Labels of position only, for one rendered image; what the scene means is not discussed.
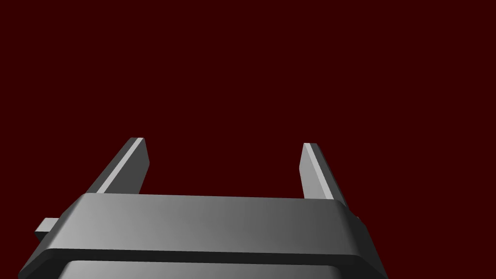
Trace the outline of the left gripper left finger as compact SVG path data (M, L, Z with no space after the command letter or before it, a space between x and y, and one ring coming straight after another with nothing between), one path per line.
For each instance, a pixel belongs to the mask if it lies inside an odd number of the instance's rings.
M149 164L145 139L130 138L86 192L139 194Z

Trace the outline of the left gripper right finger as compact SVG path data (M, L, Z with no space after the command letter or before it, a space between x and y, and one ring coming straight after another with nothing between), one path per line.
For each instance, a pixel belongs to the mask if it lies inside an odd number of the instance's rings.
M304 143L299 177L305 199L336 200L348 207L340 187L317 143Z

